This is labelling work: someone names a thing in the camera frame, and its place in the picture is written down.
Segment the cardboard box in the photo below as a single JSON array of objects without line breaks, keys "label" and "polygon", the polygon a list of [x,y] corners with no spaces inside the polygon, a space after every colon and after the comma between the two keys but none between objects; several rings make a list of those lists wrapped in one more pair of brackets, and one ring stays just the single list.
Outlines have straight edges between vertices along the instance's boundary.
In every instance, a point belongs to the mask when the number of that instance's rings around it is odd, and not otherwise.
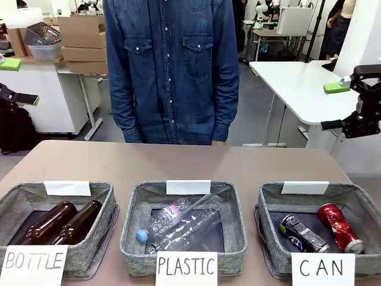
[{"label": "cardboard box", "polygon": [[61,32],[61,39],[63,46],[70,46],[73,48],[102,49],[106,47],[105,32],[97,35],[78,35]]},{"label": "cardboard box", "polygon": [[20,34],[21,34],[21,38],[23,40],[23,44],[24,44],[24,47],[25,47],[26,54],[28,56],[32,57],[33,56],[32,52],[29,50],[28,45],[26,43],[24,43],[25,34],[26,34],[26,28],[20,28]]},{"label": "cardboard box", "polygon": [[62,52],[66,61],[107,61],[106,48],[88,49],[65,46]]},{"label": "cardboard box", "polygon": [[21,38],[20,29],[8,29],[7,32],[15,56],[26,57],[27,52],[25,50],[24,41]]},{"label": "cardboard box", "polygon": [[44,18],[43,22],[50,26],[58,26],[58,18]]},{"label": "cardboard box", "polygon": [[104,16],[72,15],[59,17],[58,24],[62,34],[98,35],[106,31]]},{"label": "cardboard box", "polygon": [[72,73],[81,74],[108,74],[106,61],[85,62],[68,61],[67,66]]}]

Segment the shirt cuff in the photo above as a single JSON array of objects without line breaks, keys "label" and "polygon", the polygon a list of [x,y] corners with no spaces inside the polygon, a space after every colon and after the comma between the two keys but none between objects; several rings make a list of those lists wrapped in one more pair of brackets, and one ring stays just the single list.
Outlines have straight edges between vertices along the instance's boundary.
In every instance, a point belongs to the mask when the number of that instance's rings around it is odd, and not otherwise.
[{"label": "shirt cuff", "polygon": [[215,124],[212,133],[212,140],[223,141],[227,140],[229,134],[229,126],[224,124]]},{"label": "shirt cuff", "polygon": [[137,128],[122,130],[126,143],[143,143]]}]

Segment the black backpack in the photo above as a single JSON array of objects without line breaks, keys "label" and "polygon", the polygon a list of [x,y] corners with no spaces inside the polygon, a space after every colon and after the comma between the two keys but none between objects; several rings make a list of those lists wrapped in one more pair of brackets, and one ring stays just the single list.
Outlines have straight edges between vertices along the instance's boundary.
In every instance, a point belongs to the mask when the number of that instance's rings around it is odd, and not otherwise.
[{"label": "black backpack", "polygon": [[31,150],[40,141],[29,112],[14,101],[0,98],[1,153]]}]

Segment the person's hand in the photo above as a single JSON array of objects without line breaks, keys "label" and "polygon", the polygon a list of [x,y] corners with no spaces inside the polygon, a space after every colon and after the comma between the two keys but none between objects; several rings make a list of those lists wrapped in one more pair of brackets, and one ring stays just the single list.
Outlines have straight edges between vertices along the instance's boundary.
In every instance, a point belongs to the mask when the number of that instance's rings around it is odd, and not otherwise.
[{"label": "person's hand", "polygon": [[329,18],[327,22],[327,27],[331,29],[333,27],[333,22],[334,22],[334,19]]},{"label": "person's hand", "polygon": [[212,140],[212,146],[227,146],[226,142]]}]

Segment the plastic bottle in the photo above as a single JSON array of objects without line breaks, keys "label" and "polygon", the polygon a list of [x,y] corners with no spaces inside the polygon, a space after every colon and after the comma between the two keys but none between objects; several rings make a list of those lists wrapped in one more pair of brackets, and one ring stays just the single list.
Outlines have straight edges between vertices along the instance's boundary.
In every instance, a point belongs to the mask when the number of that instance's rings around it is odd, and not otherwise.
[{"label": "plastic bottle", "polygon": [[29,227],[18,245],[49,244],[60,231],[77,214],[77,209],[69,201],[62,201],[47,212],[42,218]]},{"label": "plastic bottle", "polygon": [[178,225],[157,236],[148,247],[148,253],[186,251],[192,244],[199,243],[214,225],[221,222],[219,212],[222,204],[222,199],[216,195],[204,196],[184,213]]},{"label": "plastic bottle", "polygon": [[51,243],[52,245],[75,245],[83,241],[93,226],[102,204],[91,201],[66,225]]},{"label": "plastic bottle", "polygon": [[187,198],[178,199],[173,204],[151,216],[148,227],[138,229],[136,237],[141,243],[145,243],[148,240],[148,235],[156,237],[165,232],[180,221],[182,214],[190,208],[191,205],[192,203]]}]

